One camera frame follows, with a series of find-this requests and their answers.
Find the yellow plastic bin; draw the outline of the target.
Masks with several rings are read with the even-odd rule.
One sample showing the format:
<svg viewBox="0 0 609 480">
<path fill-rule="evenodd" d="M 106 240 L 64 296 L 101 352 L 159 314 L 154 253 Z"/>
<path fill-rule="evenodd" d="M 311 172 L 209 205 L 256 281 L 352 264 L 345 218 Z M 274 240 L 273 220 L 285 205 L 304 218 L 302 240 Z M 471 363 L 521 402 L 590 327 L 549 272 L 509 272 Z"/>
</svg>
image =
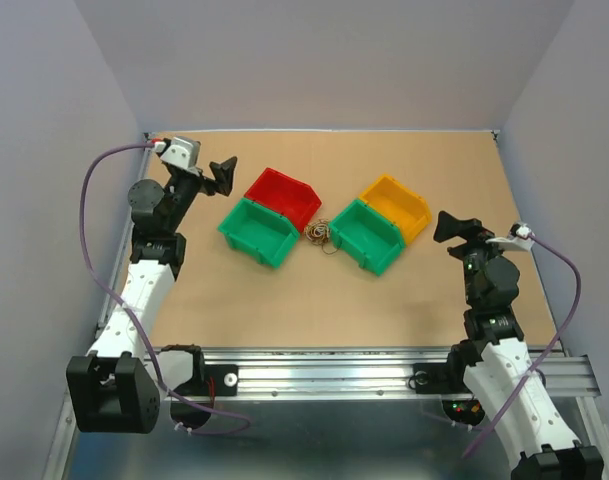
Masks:
<svg viewBox="0 0 609 480">
<path fill-rule="evenodd" d="M 410 245 L 431 223 L 426 200 L 390 175 L 381 175 L 358 199 L 393 223 Z"/>
</svg>

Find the green plastic bin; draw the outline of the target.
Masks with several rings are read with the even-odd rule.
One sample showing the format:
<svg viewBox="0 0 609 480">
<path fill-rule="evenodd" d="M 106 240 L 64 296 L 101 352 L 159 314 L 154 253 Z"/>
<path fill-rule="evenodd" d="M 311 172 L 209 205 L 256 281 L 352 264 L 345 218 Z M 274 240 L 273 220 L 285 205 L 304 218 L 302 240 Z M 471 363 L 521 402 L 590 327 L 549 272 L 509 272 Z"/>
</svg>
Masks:
<svg viewBox="0 0 609 480">
<path fill-rule="evenodd" d="M 279 268 L 299 240 L 300 233 L 283 215 L 242 198 L 218 226 L 228 246 L 258 264 Z"/>
<path fill-rule="evenodd" d="M 329 229 L 333 245 L 376 276 L 381 276 L 406 247 L 398 227 L 359 199 L 338 214 Z"/>
</svg>

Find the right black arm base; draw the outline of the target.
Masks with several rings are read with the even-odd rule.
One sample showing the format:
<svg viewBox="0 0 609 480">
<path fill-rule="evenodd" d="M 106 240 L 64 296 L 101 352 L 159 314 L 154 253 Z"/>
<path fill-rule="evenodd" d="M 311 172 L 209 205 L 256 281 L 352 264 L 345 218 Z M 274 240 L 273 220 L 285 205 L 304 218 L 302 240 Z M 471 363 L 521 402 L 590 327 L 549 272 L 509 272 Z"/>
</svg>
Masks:
<svg viewBox="0 0 609 480">
<path fill-rule="evenodd" d="M 420 395 L 472 394 L 464 383 L 467 367 L 482 361 L 482 341 L 463 340 L 451 347 L 441 363 L 414 363 L 409 387 Z"/>
</svg>

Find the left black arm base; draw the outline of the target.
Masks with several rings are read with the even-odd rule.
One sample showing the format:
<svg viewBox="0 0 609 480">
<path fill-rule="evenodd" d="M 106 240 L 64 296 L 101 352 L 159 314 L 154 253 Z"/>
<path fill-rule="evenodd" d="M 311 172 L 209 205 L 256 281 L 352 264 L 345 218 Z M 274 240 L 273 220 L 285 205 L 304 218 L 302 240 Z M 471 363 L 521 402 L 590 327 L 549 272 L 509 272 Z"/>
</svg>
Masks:
<svg viewBox="0 0 609 480">
<path fill-rule="evenodd" d="M 168 345 L 156 356 L 163 381 L 182 396 L 235 397 L 239 368 L 236 364 L 208 364 L 196 345 Z"/>
</svg>

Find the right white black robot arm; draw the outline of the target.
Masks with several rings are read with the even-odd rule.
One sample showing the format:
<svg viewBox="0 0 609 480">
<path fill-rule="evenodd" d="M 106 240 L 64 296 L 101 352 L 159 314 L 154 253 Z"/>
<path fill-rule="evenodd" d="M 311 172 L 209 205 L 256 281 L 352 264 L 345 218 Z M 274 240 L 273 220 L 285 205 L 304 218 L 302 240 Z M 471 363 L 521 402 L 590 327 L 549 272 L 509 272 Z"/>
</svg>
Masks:
<svg viewBox="0 0 609 480">
<path fill-rule="evenodd" d="M 553 336 L 539 356 L 531 358 L 512 308 L 520 272 L 505 252 L 540 246 L 553 253 L 554 248 L 522 222 L 500 237 L 478 219 L 460 220 L 440 212 L 434 241 L 455 237 L 462 244 L 447 251 L 463 265 L 467 338 L 452 347 L 444 378 L 456 390 L 469 390 L 489 418 L 462 456 L 471 457 L 495 434 L 514 479 L 601 478 L 604 460 L 598 448 L 583 444 L 567 425 L 539 372 L 560 337 Z"/>
</svg>

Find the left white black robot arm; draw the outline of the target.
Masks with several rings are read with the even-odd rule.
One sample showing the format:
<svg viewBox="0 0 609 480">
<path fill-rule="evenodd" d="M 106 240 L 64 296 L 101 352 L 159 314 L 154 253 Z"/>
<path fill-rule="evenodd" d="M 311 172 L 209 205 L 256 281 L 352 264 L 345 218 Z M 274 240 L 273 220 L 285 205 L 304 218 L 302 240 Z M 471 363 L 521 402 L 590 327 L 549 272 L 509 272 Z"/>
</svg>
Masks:
<svg viewBox="0 0 609 480">
<path fill-rule="evenodd" d="M 188 435 L 206 434 L 206 423 L 218 413 L 216 378 L 207 370 L 202 349 L 194 344 L 155 349 L 149 333 L 184 261 L 181 221 L 198 195 L 231 193 L 237 159 L 211 163 L 211 177 L 194 161 L 165 166 L 166 184 L 142 179 L 128 191 L 133 227 L 124 288 L 102 287 L 114 309 L 87 353 L 72 357 L 66 368 L 83 432 L 147 434 L 165 398 L 174 401 L 169 414 L 175 429 Z"/>
</svg>

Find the red plastic bin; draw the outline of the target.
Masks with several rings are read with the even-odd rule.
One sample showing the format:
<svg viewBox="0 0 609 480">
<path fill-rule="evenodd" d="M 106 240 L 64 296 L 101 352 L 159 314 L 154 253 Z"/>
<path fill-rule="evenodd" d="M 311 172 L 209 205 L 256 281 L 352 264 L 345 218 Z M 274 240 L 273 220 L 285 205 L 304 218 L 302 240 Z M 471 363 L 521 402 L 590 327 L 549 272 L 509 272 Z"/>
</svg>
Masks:
<svg viewBox="0 0 609 480">
<path fill-rule="evenodd" d="M 244 197 L 286 217 L 300 233 L 322 205 L 309 184 L 269 167 L 258 176 Z"/>
</svg>

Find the aluminium frame rail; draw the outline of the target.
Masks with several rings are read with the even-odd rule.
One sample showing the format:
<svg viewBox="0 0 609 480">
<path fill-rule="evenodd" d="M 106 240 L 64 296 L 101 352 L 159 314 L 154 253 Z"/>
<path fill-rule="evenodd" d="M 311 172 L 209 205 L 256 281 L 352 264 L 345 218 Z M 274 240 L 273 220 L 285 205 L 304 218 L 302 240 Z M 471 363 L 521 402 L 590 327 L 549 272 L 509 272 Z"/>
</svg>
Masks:
<svg viewBox="0 0 609 480">
<path fill-rule="evenodd" d="M 161 154 L 171 139 L 149 138 L 140 143 L 140 148 L 155 154 L 161 161 Z M 316 226 L 311 220 L 304 232 L 299 232 L 300 237 L 307 236 L 318 244 L 333 244 L 330 239 L 330 223 Z M 205 354 L 205 359 L 208 364 L 236 364 L 239 368 L 237 395 L 215 399 L 216 410 L 218 400 L 233 398 L 265 401 L 277 397 L 288 401 L 364 400 L 372 395 L 384 394 L 391 394 L 396 399 L 421 396 L 409 387 L 408 381 L 413 374 L 413 364 L 424 362 L 415 361 L 412 365 L 405 366 L 400 354 L 369 355 L 357 351 L 284 352 L 267 355 L 233 353 Z M 549 393 L 551 370 L 544 361 L 539 372 Z M 473 394 L 427 396 L 441 401 L 446 421 L 473 430 L 476 436 L 489 422 Z"/>
</svg>

